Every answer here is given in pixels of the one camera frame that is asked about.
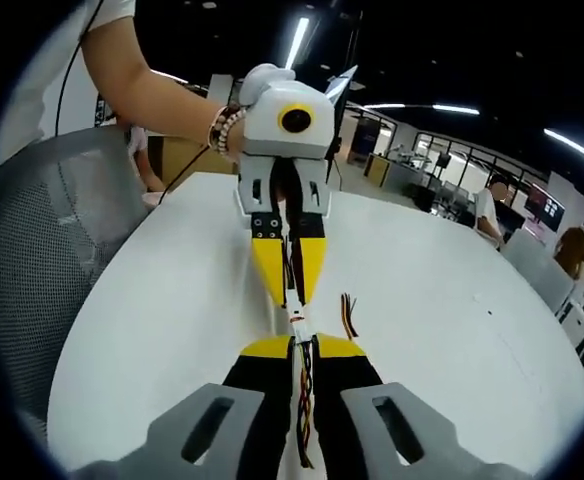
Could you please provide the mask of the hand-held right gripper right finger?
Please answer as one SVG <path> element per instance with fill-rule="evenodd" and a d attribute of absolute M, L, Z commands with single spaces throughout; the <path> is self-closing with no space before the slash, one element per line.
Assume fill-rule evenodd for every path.
<path fill-rule="evenodd" d="M 464 449 L 455 425 L 397 382 L 385 383 L 353 341 L 314 340 L 314 424 L 330 479 L 525 479 Z"/>

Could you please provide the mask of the person's left hand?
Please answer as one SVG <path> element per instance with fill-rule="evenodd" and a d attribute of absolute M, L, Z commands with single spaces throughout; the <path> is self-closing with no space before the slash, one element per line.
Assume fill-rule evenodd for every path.
<path fill-rule="evenodd" d="M 274 81 L 294 80 L 293 70 L 278 67 L 271 63 L 262 63 L 251 69 L 245 76 L 239 90 L 238 103 L 243 108 L 253 105 L 261 93 Z"/>

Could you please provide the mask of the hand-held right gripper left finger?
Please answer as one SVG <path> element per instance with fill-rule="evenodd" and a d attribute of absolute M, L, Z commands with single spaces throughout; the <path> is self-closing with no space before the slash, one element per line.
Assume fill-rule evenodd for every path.
<path fill-rule="evenodd" d="M 153 420 L 144 443 L 87 479 L 274 479 L 291 424 L 293 340 L 245 347 L 220 384 L 208 383 Z"/>

